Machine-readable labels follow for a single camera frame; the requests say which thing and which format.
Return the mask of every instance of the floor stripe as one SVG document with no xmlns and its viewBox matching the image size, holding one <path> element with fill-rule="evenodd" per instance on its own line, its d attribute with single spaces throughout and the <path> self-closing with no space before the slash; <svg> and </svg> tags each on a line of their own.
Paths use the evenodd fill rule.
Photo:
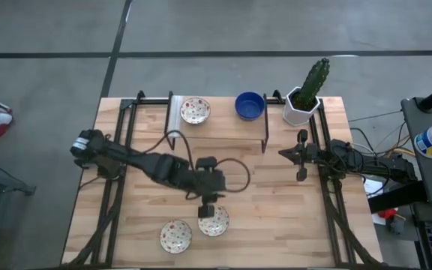
<svg viewBox="0 0 432 270">
<path fill-rule="evenodd" d="M 126 0 L 123 7 L 123 13 L 119 22 L 118 34 L 114 40 L 112 47 L 111 58 L 109 59 L 108 69 L 104 76 L 103 88 L 101 89 L 100 98 L 107 98 L 110 93 L 111 82 L 113 81 L 114 70 L 116 69 L 116 62 L 118 61 L 118 53 L 121 49 L 123 36 L 125 35 L 126 24 L 128 22 L 129 12 L 131 10 L 132 0 Z"/>
<path fill-rule="evenodd" d="M 380 51 L 212 51 L 212 52 L 120 52 L 124 59 L 250 58 L 250 57 L 359 57 L 432 56 L 432 50 Z"/>
<path fill-rule="evenodd" d="M 101 59 L 110 56 L 111 52 L 0 52 L 0 59 Z"/>
</svg>

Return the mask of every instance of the blue bowl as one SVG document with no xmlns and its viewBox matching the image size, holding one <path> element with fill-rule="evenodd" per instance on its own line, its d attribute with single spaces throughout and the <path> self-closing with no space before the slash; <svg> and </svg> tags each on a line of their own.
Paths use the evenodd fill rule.
<svg viewBox="0 0 432 270">
<path fill-rule="evenodd" d="M 241 119 L 253 121 L 264 112 L 265 103 L 257 93 L 244 92 L 236 98 L 235 108 Z"/>
</svg>

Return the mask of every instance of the black metal frame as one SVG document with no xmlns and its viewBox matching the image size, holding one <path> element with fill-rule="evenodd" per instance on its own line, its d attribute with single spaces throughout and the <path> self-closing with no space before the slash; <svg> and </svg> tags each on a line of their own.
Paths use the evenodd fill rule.
<svg viewBox="0 0 432 270">
<path fill-rule="evenodd" d="M 264 122 L 265 122 L 265 139 L 261 139 L 261 151 L 264 154 L 266 152 L 266 146 L 268 145 L 269 140 L 269 124 L 268 124 L 268 101 L 266 98 L 266 94 L 262 96 L 264 99 Z M 170 114 L 171 114 L 171 103 L 173 101 L 173 92 L 169 91 L 168 101 L 164 104 L 168 104 L 168 108 L 166 110 L 166 122 L 164 123 L 164 133 L 168 132 L 168 124 L 170 123 Z M 166 137 L 166 141 L 169 144 L 171 150 L 174 150 L 176 147 L 176 138 L 170 139 L 170 137 Z"/>
<path fill-rule="evenodd" d="M 114 142 L 119 143 L 121 139 L 122 126 L 123 126 L 123 121 L 125 119 L 125 113 L 127 109 L 130 109 L 130 118 L 127 124 L 127 133 L 126 133 L 126 140 L 124 141 L 124 145 L 128 148 L 131 147 L 131 141 L 133 139 L 133 130 L 134 130 L 133 126 L 134 126 L 134 122 L 136 121 L 137 106 L 139 104 L 143 104 L 144 97 L 145 97 L 144 93 L 140 91 L 136 99 L 121 100 L 121 103 L 119 105 L 118 120 L 116 122 Z M 85 265 L 84 262 L 86 260 L 82 260 L 80 262 L 77 262 L 76 265 L 63 265 L 63 267 L 74 266 L 77 269 L 77 267 L 81 267 L 81 266 L 84 267 L 95 266 L 97 269 L 97 267 L 101 267 L 101 268 L 110 267 L 113 264 L 114 247 L 115 247 L 116 236 L 117 236 L 116 233 L 119 225 L 119 213 L 122 205 L 123 191 L 125 189 L 126 169 L 127 169 L 126 166 L 122 167 L 118 179 L 117 180 L 107 179 L 104 185 L 103 199 L 101 201 L 100 213 L 97 222 L 97 230 L 106 231 L 107 225 L 104 226 L 104 224 L 107 223 L 107 218 L 110 216 L 110 213 L 108 213 L 108 206 L 110 203 L 111 188 L 113 186 L 113 182 L 114 181 L 117 182 L 115 198 L 112 203 L 112 208 L 114 207 L 113 211 L 115 212 L 115 214 L 111 217 L 111 221 L 110 221 L 111 227 L 109 229 L 109 240 L 108 240 L 108 246 L 106 249 L 106 256 L 104 262 L 100 262 L 100 251 L 101 251 L 101 242 L 102 242 L 102 238 L 100 237 L 98 240 L 96 240 L 97 243 L 93 247 L 91 247 L 92 251 L 91 251 L 90 265 Z"/>
<path fill-rule="evenodd" d="M 284 105 L 286 101 L 281 97 L 281 93 L 278 90 L 275 90 L 273 93 L 274 100 L 270 100 L 270 104 L 282 104 Z M 326 121 L 326 112 L 324 110 L 324 102 L 322 99 L 319 99 L 320 105 L 318 107 L 318 114 L 321 121 L 322 135 L 324 138 L 325 146 L 329 146 L 329 142 L 331 141 L 331 137 L 329 135 L 329 127 L 328 122 Z M 316 121 L 314 119 L 314 115 L 311 116 L 309 120 L 311 135 L 313 137 L 313 142 L 316 143 L 318 149 L 321 149 L 320 138 L 316 126 Z M 322 167 L 318 165 L 318 173 L 319 180 L 321 183 L 321 192 L 322 192 L 322 200 L 325 206 L 326 220 L 328 223 L 328 233 L 329 240 L 331 242 L 331 252 L 333 254 L 334 263 L 336 266 L 339 266 L 342 263 L 341 251 L 339 248 L 338 235 L 336 234 L 336 226 L 333 217 L 329 214 L 328 207 L 332 205 L 332 201 L 330 199 L 330 192 L 328 188 L 328 176 L 322 170 Z M 340 216 L 343 218 L 343 221 L 348 224 L 346 208 L 344 206 L 343 194 L 340 186 L 336 181 L 333 181 L 334 185 L 334 195 L 336 197 L 337 208 L 340 212 Z M 353 247 L 351 246 L 349 240 L 344 238 L 344 245 L 346 248 L 346 254 L 348 256 L 349 263 L 356 263 L 356 256 L 354 254 Z"/>
<path fill-rule="evenodd" d="M 133 126 L 134 126 L 134 122 L 136 120 L 136 111 L 137 111 L 138 105 L 168 105 L 168 108 L 166 111 L 166 123 L 165 123 L 165 127 L 164 127 L 164 130 L 166 132 L 168 120 L 169 120 L 171 97 L 172 96 L 173 96 L 173 93 L 170 92 L 167 99 L 166 98 L 147 98 L 144 95 L 144 93 L 142 91 L 140 91 L 137 98 L 134 100 L 133 99 L 121 100 L 120 110 L 119 110 L 119 114 L 118 114 L 118 121 L 116 124 L 115 142 L 118 142 L 120 140 L 120 136 L 121 136 L 121 132 L 122 132 L 122 122 L 123 122 L 123 119 L 125 116 L 125 110 L 128 108 L 131 108 L 130 121 L 128 123 L 127 136 L 126 136 L 126 141 L 125 141 L 125 145 L 127 147 L 131 147 L 131 140 L 132 140 L 132 135 L 133 135 Z M 265 99 L 265 118 L 266 118 L 266 126 L 265 127 L 266 127 L 266 134 L 267 134 L 266 138 L 268 138 L 269 137 L 269 129 L 268 129 L 268 117 L 267 117 L 267 105 L 268 104 L 284 105 L 285 100 L 281 97 L 281 94 L 279 93 L 278 90 L 274 91 L 273 98 L 268 99 L 266 97 L 266 95 L 264 94 L 264 99 Z M 331 140 L 330 135 L 329 135 L 329 127 L 328 127 L 328 123 L 326 121 L 326 114 L 325 114 L 325 110 L 324 110 L 323 100 L 320 100 L 320 103 L 321 103 L 321 105 L 318 108 L 318 113 L 319 113 L 319 117 L 321 120 L 321 128 L 322 128 L 322 133 L 323 133 L 323 137 L 325 140 L 325 145 L 328 146 L 329 141 Z M 319 140 L 319 136 L 318 136 L 317 125 L 316 125 L 314 115 L 310 118 L 309 124 L 310 124 L 310 129 L 311 129 L 313 141 L 314 141 L 314 143 L 316 143 L 318 145 L 318 147 L 320 147 L 320 140 Z M 173 141 L 167 140 L 167 141 L 168 141 L 169 145 L 172 146 L 172 148 L 174 149 L 174 140 Z M 268 139 L 265 139 L 264 141 L 262 141 L 262 150 L 263 151 L 267 145 L 267 142 L 268 142 Z M 323 199 L 323 203 L 325 206 L 325 214 L 326 214 L 326 219 L 327 219 L 327 224 L 328 224 L 328 234 L 329 234 L 329 240 L 330 240 L 330 245 L 331 245 L 331 252 L 332 252 L 332 255 L 334 258 L 334 264 L 335 264 L 334 267 L 335 268 L 345 268 L 345 269 L 380 269 L 380 267 L 375 268 L 374 265 L 358 264 L 356 262 L 356 255 L 354 253 L 354 248 L 350 244 L 349 239 L 347 237 L 345 237 L 344 235 L 343 235 L 344 244 L 345 244 L 345 248 L 346 248 L 346 254 L 348 257 L 348 262 L 343 262 L 342 257 L 341 257 L 341 251 L 340 251 L 339 243 L 338 243 L 338 235 L 336 233 L 336 226 L 335 226 L 335 222 L 336 222 L 335 218 L 336 217 L 334 217 L 334 215 L 330 214 L 331 209 L 337 209 L 337 211 L 339 213 L 338 220 L 343 221 L 346 225 L 348 224 L 347 213 L 346 213 L 346 209 L 344 207 L 343 194 L 342 194 L 342 191 L 341 191 L 338 183 L 333 181 L 334 194 L 335 194 L 335 199 L 337 202 L 337 207 L 335 207 L 332 204 L 331 197 L 330 197 L 330 191 L 329 191 L 329 187 L 328 187 L 329 176 L 325 173 L 324 169 L 320 165 L 318 165 L 318 171 L 319 171 L 319 180 L 321 183 L 322 199 Z M 112 267 L 114 247 L 115 247 L 115 243 L 116 243 L 116 233 L 117 233 L 117 229 L 118 229 L 119 209 L 121 208 L 121 204 L 122 204 L 122 194 L 123 194 L 124 184 L 125 184 L 125 174 L 126 174 L 126 167 L 124 167 L 122 172 L 121 172 L 121 180 L 118 181 L 118 187 L 117 187 L 118 189 L 116 191 L 115 202 L 113 203 L 113 205 L 116 204 L 117 214 L 112 219 L 112 226 L 111 226 L 110 231 L 109 231 L 109 242 L 108 242 L 108 248 L 107 248 L 107 252 L 106 252 L 105 262 L 99 262 L 99 251 L 101 249 L 101 241 L 100 241 L 98 243 L 97 247 L 94 248 L 90 264 L 61 265 L 59 267 L 47 268 L 47 269 L 81 269 L 81 268 L 83 268 L 83 269 L 104 269 L 104 268 L 111 268 Z M 103 202 L 101 203 L 100 222 L 101 222 L 101 220 L 103 220 L 106 217 L 105 214 L 107 212 L 107 206 L 109 203 L 109 196 L 106 197 L 106 196 L 104 196 L 104 194 L 110 193 L 112 182 L 113 182 L 112 180 L 106 181 L 106 185 L 105 185 L 105 189 L 104 189 L 104 193 L 103 193 Z M 150 270 L 150 269 L 156 269 L 156 268 L 141 268 L 141 269 Z M 306 269 L 306 268 L 285 268 L 285 269 Z M 399 269 L 399 268 L 387 266 L 387 267 L 385 267 L 385 269 Z"/>
</svg>

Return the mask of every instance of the potted cactus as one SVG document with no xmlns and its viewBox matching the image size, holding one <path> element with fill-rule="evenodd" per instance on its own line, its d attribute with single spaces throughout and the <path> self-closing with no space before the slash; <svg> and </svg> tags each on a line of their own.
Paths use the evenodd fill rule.
<svg viewBox="0 0 432 270">
<path fill-rule="evenodd" d="M 320 105 L 317 93 L 323 86 L 328 74 L 329 60 L 323 58 L 311 68 L 303 86 L 296 86 L 286 95 L 283 118 L 288 124 L 297 126 L 309 121 L 309 118 Z"/>
</svg>

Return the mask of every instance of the white cable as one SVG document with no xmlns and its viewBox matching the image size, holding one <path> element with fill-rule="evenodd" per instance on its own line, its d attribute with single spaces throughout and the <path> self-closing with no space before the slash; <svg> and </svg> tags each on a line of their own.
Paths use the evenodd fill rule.
<svg viewBox="0 0 432 270">
<path fill-rule="evenodd" d="M 362 147 L 362 148 L 364 148 L 364 149 L 366 149 L 366 150 L 369 151 L 369 153 L 363 152 L 364 154 L 373 154 L 373 155 L 376 154 L 376 153 L 374 153 L 373 150 L 371 150 L 371 149 L 370 149 L 369 147 L 367 147 L 366 145 L 362 145 L 362 144 L 359 144 L 359 143 L 356 143 L 356 142 L 351 142 L 351 144 L 354 145 L 354 146 Z"/>
</svg>

